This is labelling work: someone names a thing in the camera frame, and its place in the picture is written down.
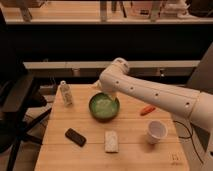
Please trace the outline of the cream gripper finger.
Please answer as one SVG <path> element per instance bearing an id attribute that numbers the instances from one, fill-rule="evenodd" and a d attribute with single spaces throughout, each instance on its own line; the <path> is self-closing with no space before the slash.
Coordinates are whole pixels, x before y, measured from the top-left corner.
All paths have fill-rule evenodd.
<path id="1" fill-rule="evenodd" d="M 111 100 L 116 101 L 117 99 L 117 94 L 116 93 L 112 93 L 110 95 L 108 95 L 110 97 Z"/>
<path id="2" fill-rule="evenodd" d="M 94 82 L 94 83 L 92 84 L 92 88 L 93 88 L 93 89 L 100 90 L 100 89 L 101 89 L 100 81 L 97 80 L 96 82 Z"/>

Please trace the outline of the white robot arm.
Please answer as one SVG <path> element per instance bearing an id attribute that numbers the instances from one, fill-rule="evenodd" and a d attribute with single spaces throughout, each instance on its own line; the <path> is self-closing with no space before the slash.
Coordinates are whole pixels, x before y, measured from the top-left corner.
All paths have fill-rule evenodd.
<path id="1" fill-rule="evenodd" d="M 117 92 L 189 119 L 196 126 L 213 130 L 213 95 L 189 88 L 137 79 L 128 75 L 129 63 L 115 58 L 99 75 L 95 86 L 110 97 Z"/>

